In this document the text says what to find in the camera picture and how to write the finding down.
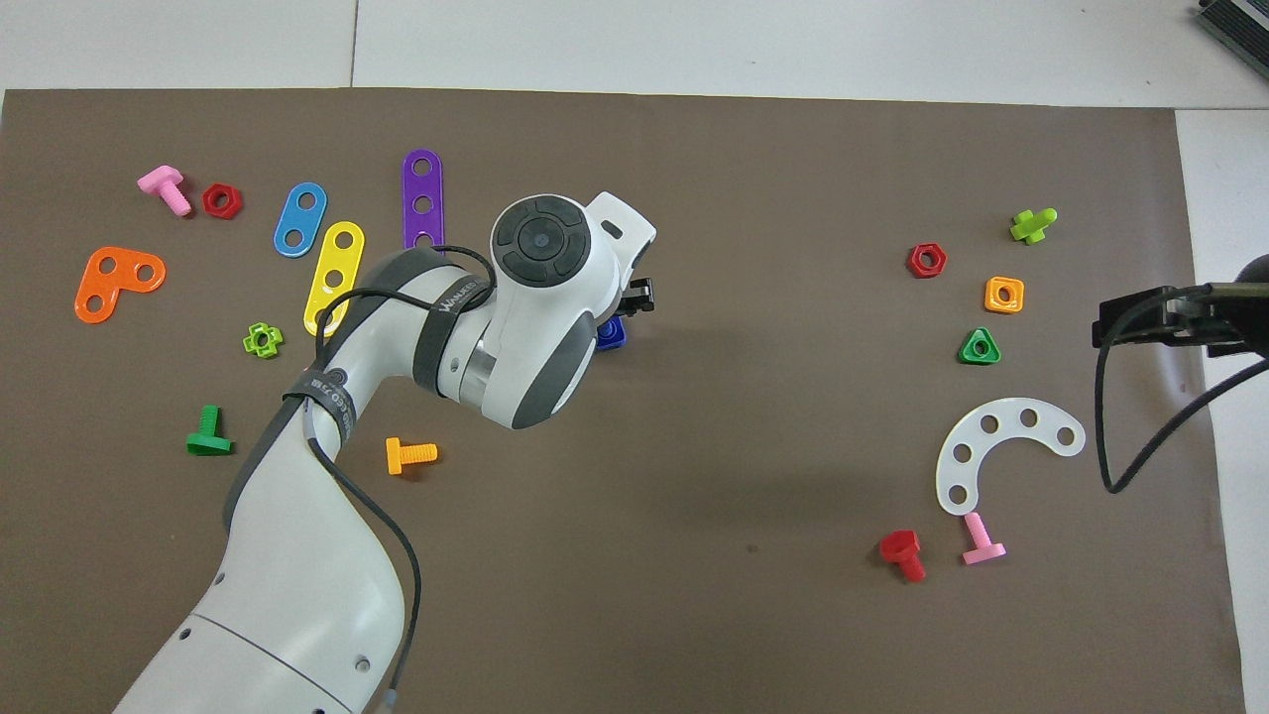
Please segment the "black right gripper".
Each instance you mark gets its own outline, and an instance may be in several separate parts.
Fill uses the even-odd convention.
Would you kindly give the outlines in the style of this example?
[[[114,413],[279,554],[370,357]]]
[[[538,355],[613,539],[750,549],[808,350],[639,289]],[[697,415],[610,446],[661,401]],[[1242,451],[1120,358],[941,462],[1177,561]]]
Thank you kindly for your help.
[[[1268,257],[1246,264],[1233,282],[1160,287],[1098,304],[1095,349],[1145,342],[1266,358]]]

